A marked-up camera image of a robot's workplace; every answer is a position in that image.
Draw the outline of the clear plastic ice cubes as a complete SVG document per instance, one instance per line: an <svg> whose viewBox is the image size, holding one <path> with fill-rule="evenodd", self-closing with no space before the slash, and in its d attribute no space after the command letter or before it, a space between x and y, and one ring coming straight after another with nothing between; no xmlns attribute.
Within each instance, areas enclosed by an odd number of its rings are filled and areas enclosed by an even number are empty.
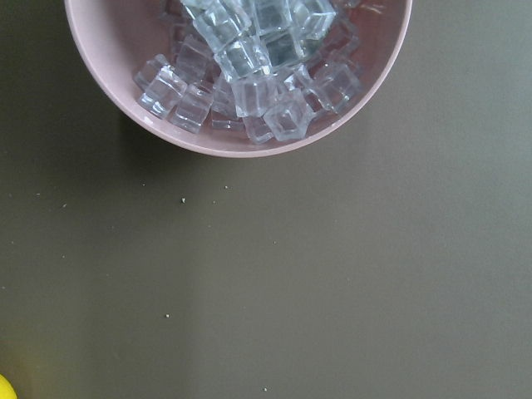
<svg viewBox="0 0 532 399"><path fill-rule="evenodd" d="M170 51L136 73L139 104L198 133L243 131L254 144L301 140L362 89L352 59L359 1L164 1Z"/></svg>

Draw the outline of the pink bowl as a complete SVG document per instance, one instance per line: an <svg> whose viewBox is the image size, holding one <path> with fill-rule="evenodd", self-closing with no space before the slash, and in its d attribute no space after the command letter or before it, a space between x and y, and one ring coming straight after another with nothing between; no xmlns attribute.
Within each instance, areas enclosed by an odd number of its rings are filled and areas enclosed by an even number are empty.
<svg viewBox="0 0 532 399"><path fill-rule="evenodd" d="M303 140L262 145L244 132L233 134L204 127L194 134L163 121L137 102L140 88L133 76L151 56L169 46L169 33L159 20L157 1L66 1L66 16L87 70L108 98L143 129L182 149L225 158L259 158L303 148L345 126L375 95L404 42L411 1L364 1L349 17L362 42L352 58L362 65L362 93L339 115L312 123Z"/></svg>

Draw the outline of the yellow lemon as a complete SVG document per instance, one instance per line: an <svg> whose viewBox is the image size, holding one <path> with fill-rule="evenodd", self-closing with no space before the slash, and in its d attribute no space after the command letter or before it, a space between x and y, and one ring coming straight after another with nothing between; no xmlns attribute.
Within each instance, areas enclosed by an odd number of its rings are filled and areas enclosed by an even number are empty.
<svg viewBox="0 0 532 399"><path fill-rule="evenodd" d="M0 399L17 399L17 393L12 384L3 375L0 375Z"/></svg>

